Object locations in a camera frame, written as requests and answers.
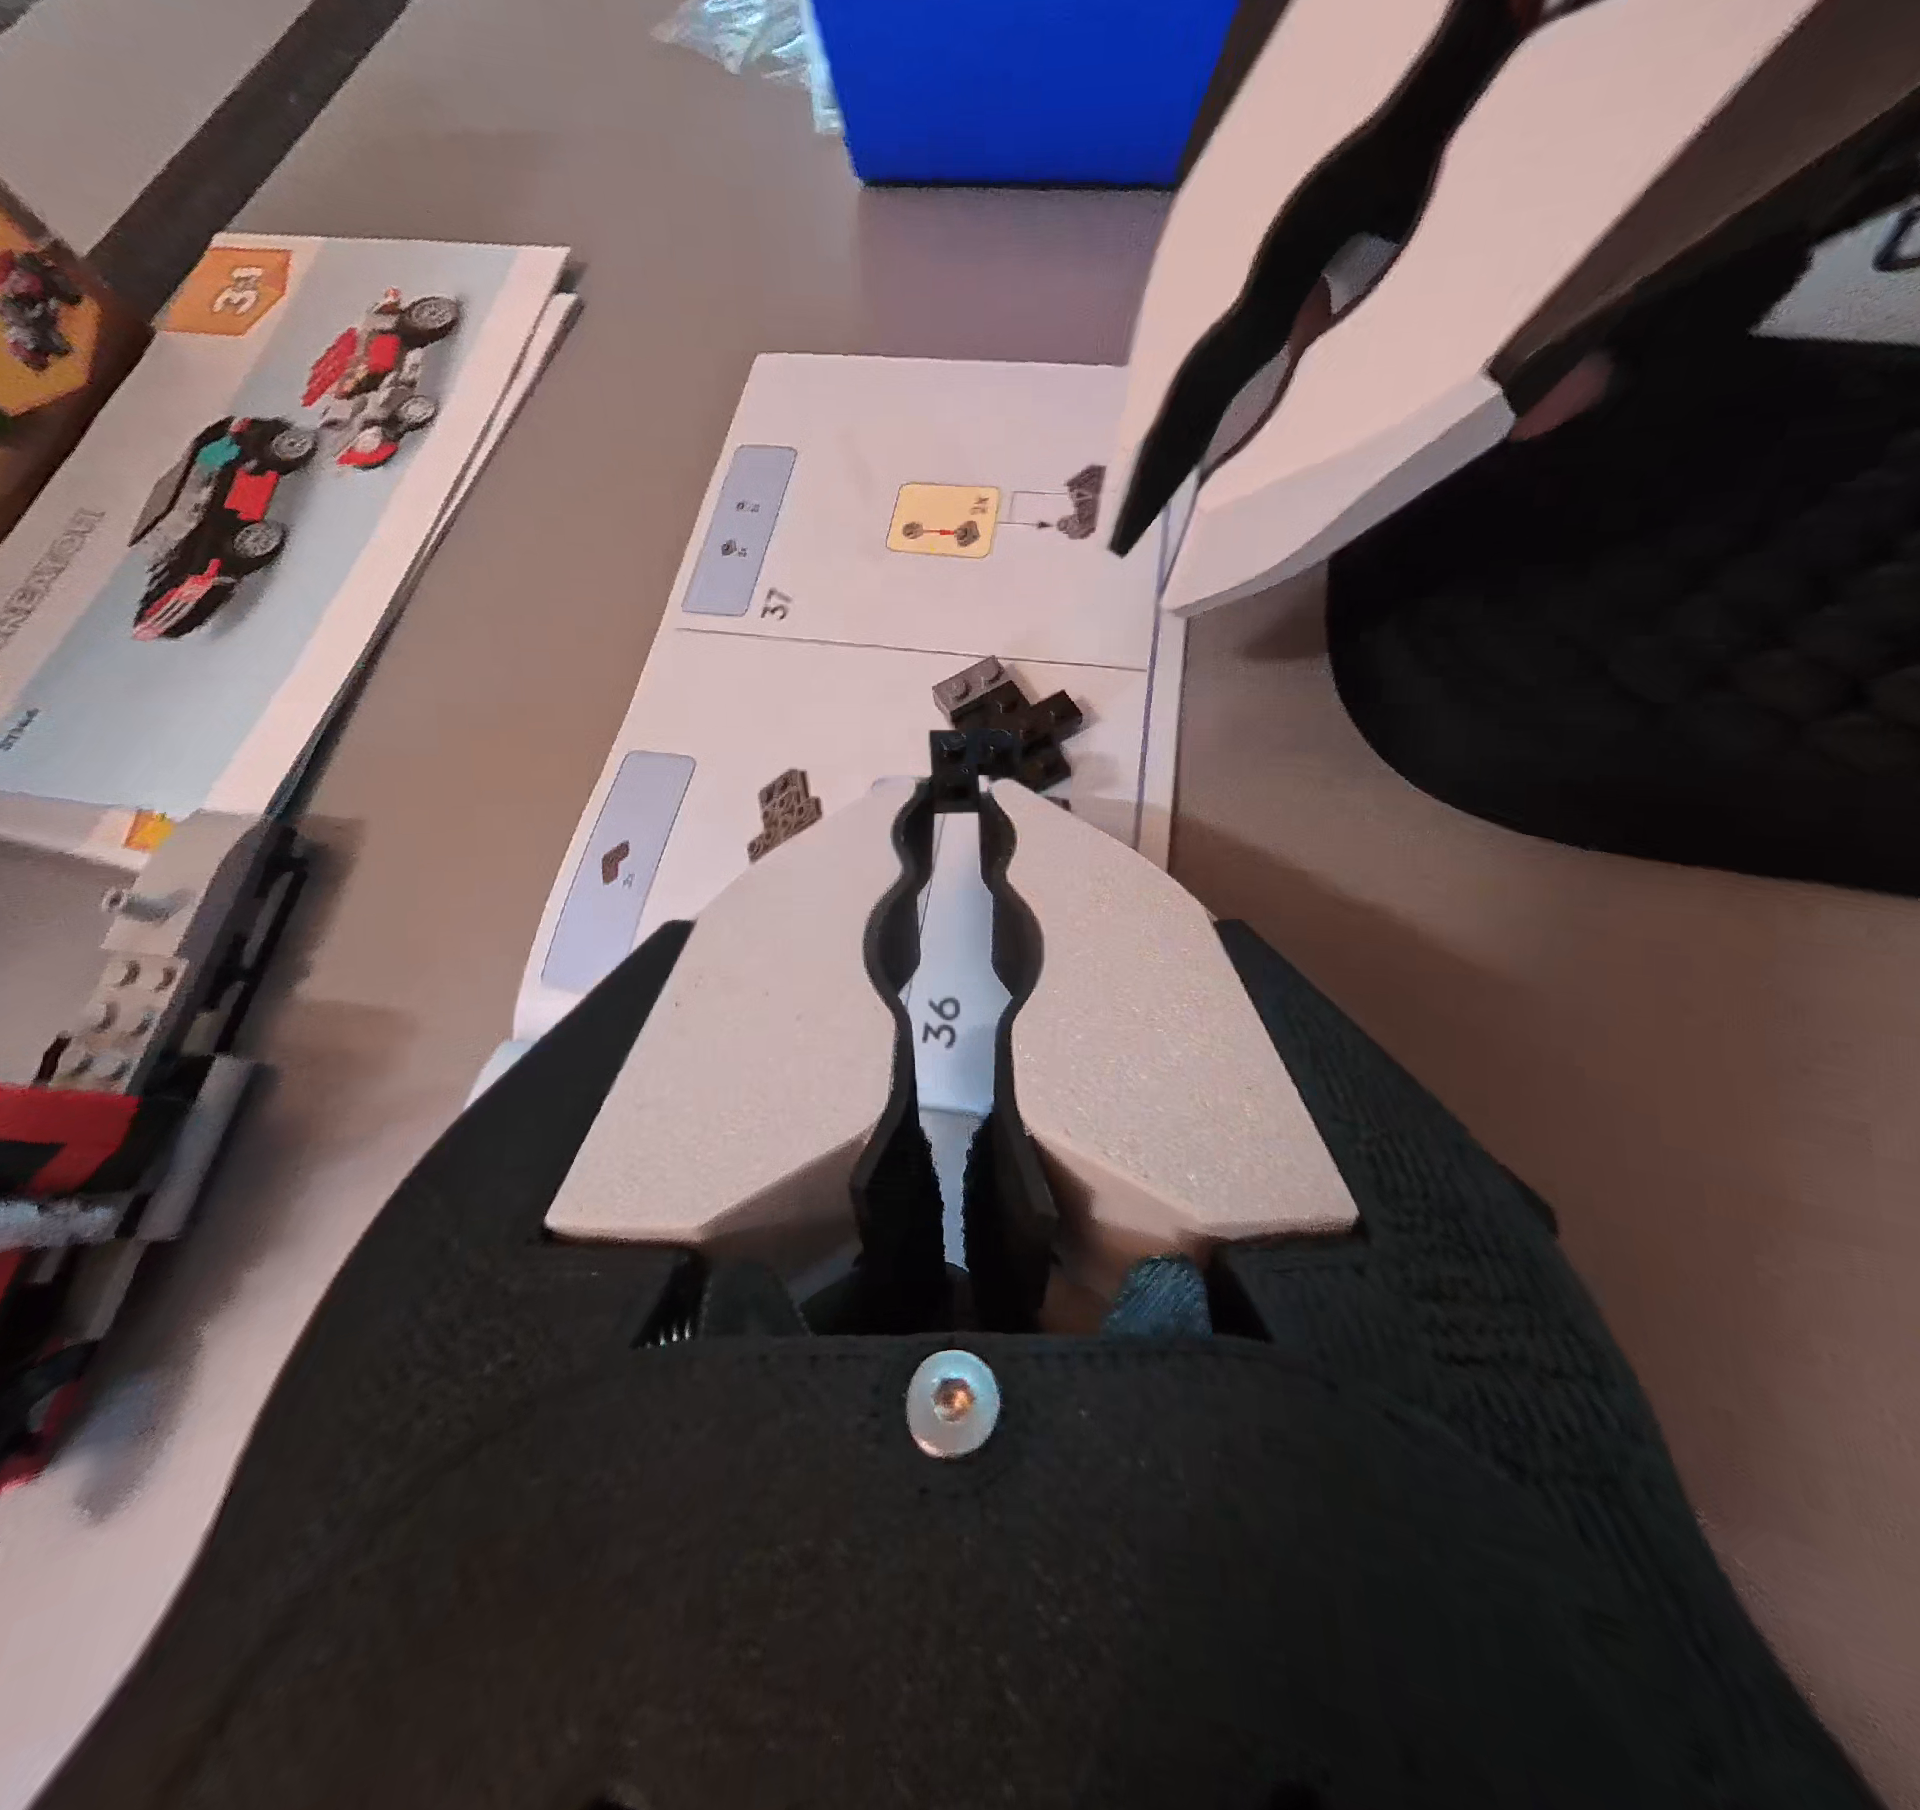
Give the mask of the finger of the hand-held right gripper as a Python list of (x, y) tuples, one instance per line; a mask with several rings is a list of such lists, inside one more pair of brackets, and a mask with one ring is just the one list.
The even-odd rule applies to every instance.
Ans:
[(1108, 467), (1126, 555), (1353, 237), (1404, 237), (1491, 69), (1491, 0), (1238, 0), (1135, 322)]
[(1596, 0), (1528, 35), (1398, 257), (1198, 489), (1166, 611), (1307, 571), (1508, 438), (1501, 349), (1817, 1)]

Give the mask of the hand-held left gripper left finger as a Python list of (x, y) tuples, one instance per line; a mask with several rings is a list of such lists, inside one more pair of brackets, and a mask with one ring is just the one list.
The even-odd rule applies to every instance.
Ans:
[(905, 992), (925, 783), (875, 787), (725, 886), (671, 961), (544, 1229), (787, 1277), (857, 1247), (925, 1278), (925, 1134)]

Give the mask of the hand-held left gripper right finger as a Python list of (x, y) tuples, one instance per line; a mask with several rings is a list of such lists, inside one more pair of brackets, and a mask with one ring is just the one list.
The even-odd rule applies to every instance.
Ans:
[(979, 1143), (985, 1317), (1054, 1277), (1114, 1301), (1144, 1260), (1347, 1238), (1357, 1200), (1241, 980), (1164, 867), (1018, 782), (979, 795), (1007, 990)]

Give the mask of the blue plastic bin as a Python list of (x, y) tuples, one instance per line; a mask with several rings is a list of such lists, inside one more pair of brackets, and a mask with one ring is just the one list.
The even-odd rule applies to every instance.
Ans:
[(1238, 0), (808, 0), (867, 187), (1169, 187)]

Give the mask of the black lego corner plate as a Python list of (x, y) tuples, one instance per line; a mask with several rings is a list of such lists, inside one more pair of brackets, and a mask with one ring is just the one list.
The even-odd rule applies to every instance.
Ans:
[(995, 782), (1023, 779), (1023, 741), (1007, 728), (936, 730), (928, 752), (934, 813), (974, 810)]

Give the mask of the lego truck model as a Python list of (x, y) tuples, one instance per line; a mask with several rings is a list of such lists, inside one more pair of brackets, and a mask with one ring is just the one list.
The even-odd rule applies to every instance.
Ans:
[(108, 890), (79, 1015), (5, 1084), (5, 1490), (53, 1462), (141, 1262), (201, 1208), (257, 1069), (238, 1040), (306, 878), (288, 821), (182, 821)]

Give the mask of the open lego instruction booklet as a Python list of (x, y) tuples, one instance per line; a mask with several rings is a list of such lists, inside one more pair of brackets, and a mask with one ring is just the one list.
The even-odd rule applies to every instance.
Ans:
[(1168, 866), (1184, 628), (1159, 577), (1183, 531), (1128, 557), (1097, 536), (1124, 387), (1071, 363), (754, 358), (469, 1100), (746, 871), (770, 783), (832, 816), (924, 773), (936, 689), (985, 660), (1035, 705), (1073, 699), (1052, 798)]

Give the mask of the closed lego instruction booklet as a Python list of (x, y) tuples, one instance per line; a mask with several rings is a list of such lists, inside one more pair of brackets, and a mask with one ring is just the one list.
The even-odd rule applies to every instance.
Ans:
[(564, 244), (222, 231), (5, 541), (6, 844), (298, 787), (575, 309)]

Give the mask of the lego set cardboard box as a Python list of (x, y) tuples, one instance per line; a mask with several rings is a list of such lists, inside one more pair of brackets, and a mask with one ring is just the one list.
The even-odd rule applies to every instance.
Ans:
[(155, 325), (2, 187), (2, 537), (148, 351)]

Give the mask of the person's right hand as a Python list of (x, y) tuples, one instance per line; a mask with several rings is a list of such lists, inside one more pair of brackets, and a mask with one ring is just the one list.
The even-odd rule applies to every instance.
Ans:
[(1518, 412), (1508, 440), (1537, 440), (1589, 412), (1611, 391), (1617, 366), (1617, 357), (1609, 349), (1589, 351), (1538, 401)]

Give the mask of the black quilted case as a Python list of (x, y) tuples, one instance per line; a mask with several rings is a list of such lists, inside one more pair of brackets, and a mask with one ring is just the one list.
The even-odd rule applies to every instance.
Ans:
[(1674, 342), (1341, 550), (1332, 677), (1462, 813), (1913, 901), (1915, 550), (1915, 347)]

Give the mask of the clear plastic scrap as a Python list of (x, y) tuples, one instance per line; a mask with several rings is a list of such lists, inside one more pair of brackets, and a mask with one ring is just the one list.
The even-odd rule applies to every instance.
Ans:
[(842, 140), (845, 116), (813, 0), (684, 0), (650, 38), (728, 72), (804, 93), (813, 131)]

